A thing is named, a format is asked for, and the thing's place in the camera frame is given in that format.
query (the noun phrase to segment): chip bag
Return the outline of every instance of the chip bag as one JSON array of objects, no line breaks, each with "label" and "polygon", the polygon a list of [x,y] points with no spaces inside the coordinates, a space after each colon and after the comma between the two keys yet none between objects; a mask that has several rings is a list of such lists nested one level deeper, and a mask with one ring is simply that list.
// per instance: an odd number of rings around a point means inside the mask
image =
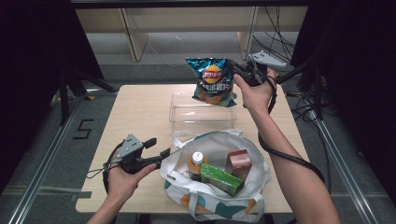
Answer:
[{"label": "chip bag", "polygon": [[187,58],[198,78],[193,99],[211,105],[233,106],[233,70],[227,67],[227,59]]}]

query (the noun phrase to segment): transparent storage box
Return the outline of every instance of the transparent storage box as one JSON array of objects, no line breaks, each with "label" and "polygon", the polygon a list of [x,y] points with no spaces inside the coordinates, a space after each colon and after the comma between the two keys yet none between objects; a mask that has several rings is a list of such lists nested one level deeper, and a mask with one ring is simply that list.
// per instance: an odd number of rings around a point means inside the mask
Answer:
[{"label": "transparent storage box", "polygon": [[169,120],[175,131],[208,133],[232,129],[236,121],[234,107],[210,105],[192,99],[193,92],[172,94]]}]

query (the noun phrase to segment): red box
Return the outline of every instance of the red box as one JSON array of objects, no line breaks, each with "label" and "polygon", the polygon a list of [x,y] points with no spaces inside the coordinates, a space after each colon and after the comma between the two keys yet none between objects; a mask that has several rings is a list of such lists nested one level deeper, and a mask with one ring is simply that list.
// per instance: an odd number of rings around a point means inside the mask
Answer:
[{"label": "red box", "polygon": [[228,153],[225,172],[241,178],[244,182],[248,178],[251,160],[246,149]]}]

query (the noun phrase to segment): person's right hand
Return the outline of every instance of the person's right hand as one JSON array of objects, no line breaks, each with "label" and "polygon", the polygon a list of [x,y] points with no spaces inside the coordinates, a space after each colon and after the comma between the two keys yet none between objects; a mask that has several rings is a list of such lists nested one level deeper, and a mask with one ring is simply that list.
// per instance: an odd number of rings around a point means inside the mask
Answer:
[{"label": "person's right hand", "polygon": [[[275,84],[275,81],[273,80],[275,77],[275,71],[268,68],[266,75],[269,77],[268,79]],[[257,87],[250,87],[238,74],[235,74],[233,78],[235,80],[235,84],[242,91],[245,108],[248,110],[268,111],[268,105],[273,94],[268,82],[264,82]]]}]

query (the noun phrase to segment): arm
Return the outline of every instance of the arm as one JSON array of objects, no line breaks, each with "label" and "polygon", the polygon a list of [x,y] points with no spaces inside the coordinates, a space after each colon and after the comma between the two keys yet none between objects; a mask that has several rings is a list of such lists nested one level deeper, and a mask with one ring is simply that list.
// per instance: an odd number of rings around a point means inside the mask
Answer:
[{"label": "arm", "polygon": [[139,181],[156,167],[156,164],[151,164],[135,175],[125,173],[119,166],[111,168],[108,173],[107,197],[87,223],[110,223],[126,201],[132,197]]},{"label": "arm", "polygon": [[[267,76],[274,75],[275,72],[269,69]],[[256,123],[265,144],[301,158],[268,113],[267,107],[272,96],[270,85],[264,83],[258,87],[249,87],[240,76],[235,75],[234,79],[242,91],[244,106]],[[270,158],[282,192],[299,223],[340,223],[329,192],[313,171],[272,154]]]}]

